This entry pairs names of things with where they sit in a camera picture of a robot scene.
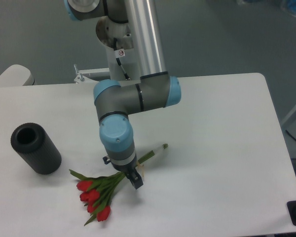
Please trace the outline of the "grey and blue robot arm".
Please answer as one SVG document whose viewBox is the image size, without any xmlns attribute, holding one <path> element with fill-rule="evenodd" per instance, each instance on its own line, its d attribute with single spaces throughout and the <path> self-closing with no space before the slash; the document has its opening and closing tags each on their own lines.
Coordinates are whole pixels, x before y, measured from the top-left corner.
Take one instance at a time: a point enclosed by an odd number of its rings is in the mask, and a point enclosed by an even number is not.
<svg viewBox="0 0 296 237">
<path fill-rule="evenodd" d="M 106 49 L 110 74 L 93 90 L 100 139 L 107 162 L 139 188 L 143 180 L 135 168 L 137 154 L 128 117 L 181 100 L 179 81 L 166 69 L 155 2 L 67 0 L 64 5 L 73 20 L 98 19 L 96 35 Z"/>
</svg>

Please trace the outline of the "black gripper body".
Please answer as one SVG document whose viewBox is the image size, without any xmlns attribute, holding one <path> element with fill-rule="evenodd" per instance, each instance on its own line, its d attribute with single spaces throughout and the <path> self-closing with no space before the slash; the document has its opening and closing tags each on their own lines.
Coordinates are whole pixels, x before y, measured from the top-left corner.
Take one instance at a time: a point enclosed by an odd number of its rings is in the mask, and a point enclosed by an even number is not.
<svg viewBox="0 0 296 237">
<path fill-rule="evenodd" d="M 137 161 L 136 152 L 134 152 L 131 156 L 123 160 L 114 160 L 111 159 L 109 156 L 105 156 L 103 157 L 103 161 L 105 164 L 111 163 L 116 170 L 125 173 L 125 175 L 128 178 L 137 178 L 138 176 L 138 173 L 135 169 Z"/>
</svg>

